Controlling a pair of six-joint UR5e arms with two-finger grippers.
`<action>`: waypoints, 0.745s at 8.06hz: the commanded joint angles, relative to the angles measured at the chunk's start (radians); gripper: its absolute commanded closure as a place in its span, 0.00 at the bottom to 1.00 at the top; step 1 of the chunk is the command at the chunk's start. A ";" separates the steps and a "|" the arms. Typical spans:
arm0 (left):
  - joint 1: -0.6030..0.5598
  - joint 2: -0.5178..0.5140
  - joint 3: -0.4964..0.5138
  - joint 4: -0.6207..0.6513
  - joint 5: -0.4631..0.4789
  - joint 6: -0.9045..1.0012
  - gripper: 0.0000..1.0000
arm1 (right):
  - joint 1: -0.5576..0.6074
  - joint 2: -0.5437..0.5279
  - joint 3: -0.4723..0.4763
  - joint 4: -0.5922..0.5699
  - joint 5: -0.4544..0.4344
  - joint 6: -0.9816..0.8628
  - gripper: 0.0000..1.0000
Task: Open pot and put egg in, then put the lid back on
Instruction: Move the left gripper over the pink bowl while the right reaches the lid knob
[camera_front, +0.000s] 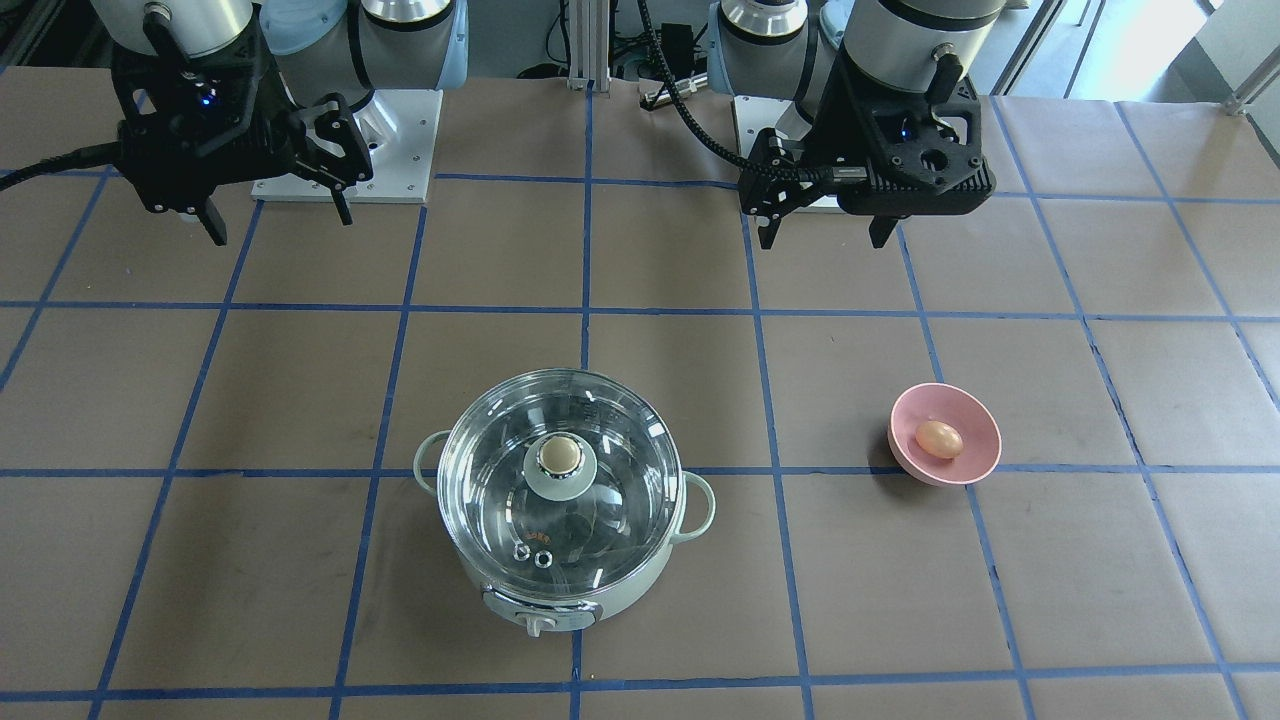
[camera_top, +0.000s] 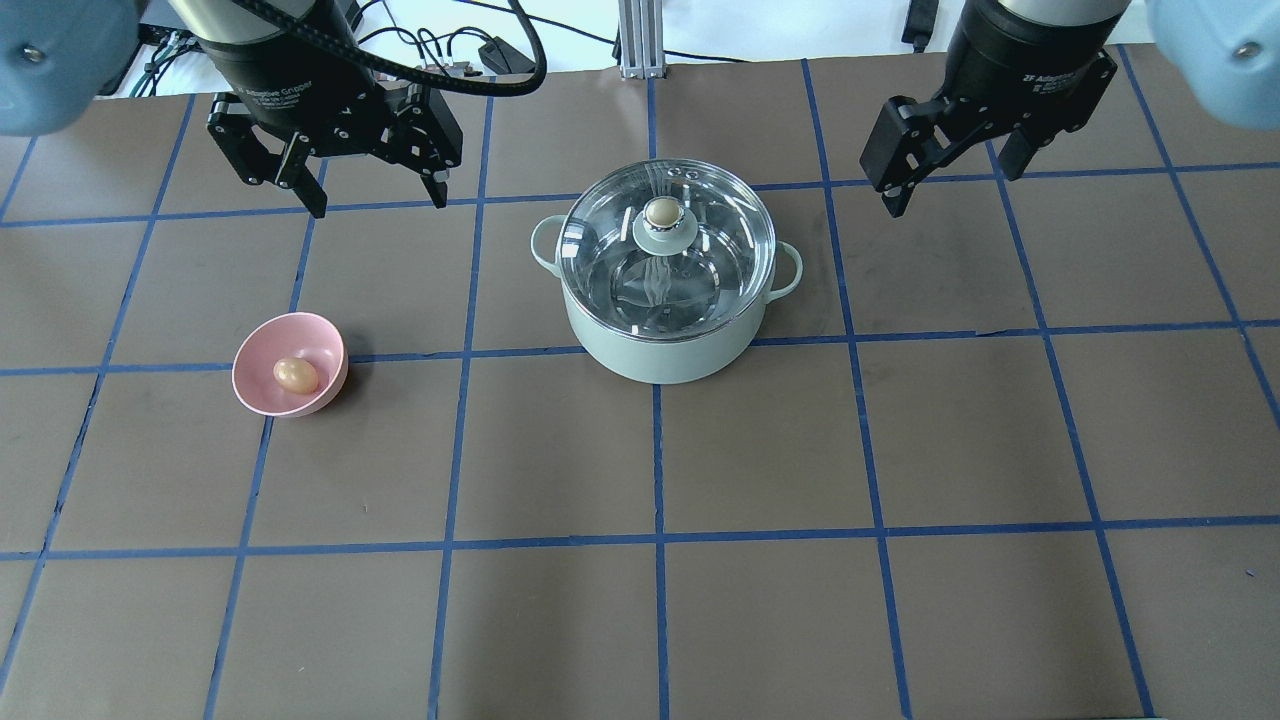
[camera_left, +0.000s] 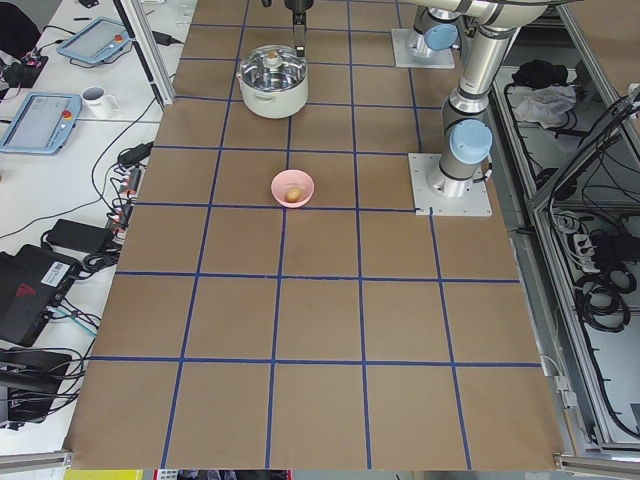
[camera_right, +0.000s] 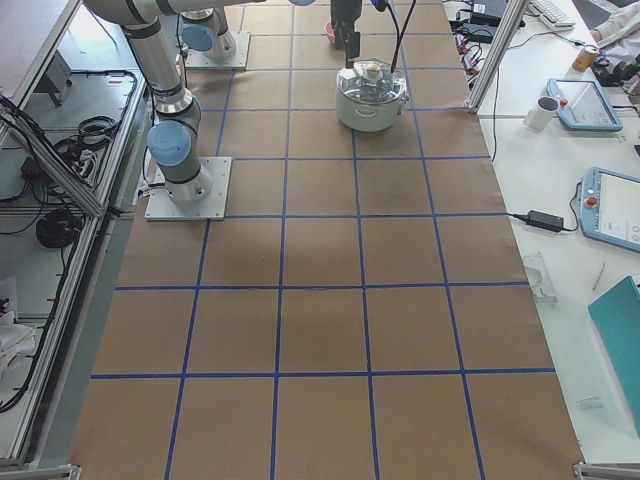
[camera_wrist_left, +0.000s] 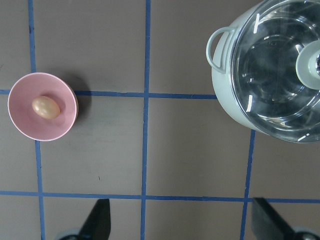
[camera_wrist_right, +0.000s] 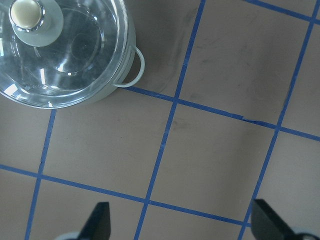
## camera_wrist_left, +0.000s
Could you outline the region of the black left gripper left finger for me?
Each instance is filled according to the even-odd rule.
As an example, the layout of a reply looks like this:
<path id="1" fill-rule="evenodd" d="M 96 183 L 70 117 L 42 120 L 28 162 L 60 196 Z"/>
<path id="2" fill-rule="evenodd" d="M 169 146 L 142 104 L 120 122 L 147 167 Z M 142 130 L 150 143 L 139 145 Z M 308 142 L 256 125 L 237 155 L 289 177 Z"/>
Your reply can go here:
<path id="1" fill-rule="evenodd" d="M 110 200 L 98 199 L 78 233 L 79 240 L 108 240 L 111 233 Z"/>

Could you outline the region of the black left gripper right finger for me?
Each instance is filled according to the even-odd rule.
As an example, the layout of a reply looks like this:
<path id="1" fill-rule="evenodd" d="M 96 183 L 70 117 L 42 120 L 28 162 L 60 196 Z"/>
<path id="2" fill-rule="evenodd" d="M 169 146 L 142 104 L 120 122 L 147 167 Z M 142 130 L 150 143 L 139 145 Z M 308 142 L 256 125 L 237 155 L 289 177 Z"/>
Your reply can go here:
<path id="1" fill-rule="evenodd" d="M 251 228 L 257 240 L 301 239 L 301 236 L 262 197 L 252 199 Z"/>

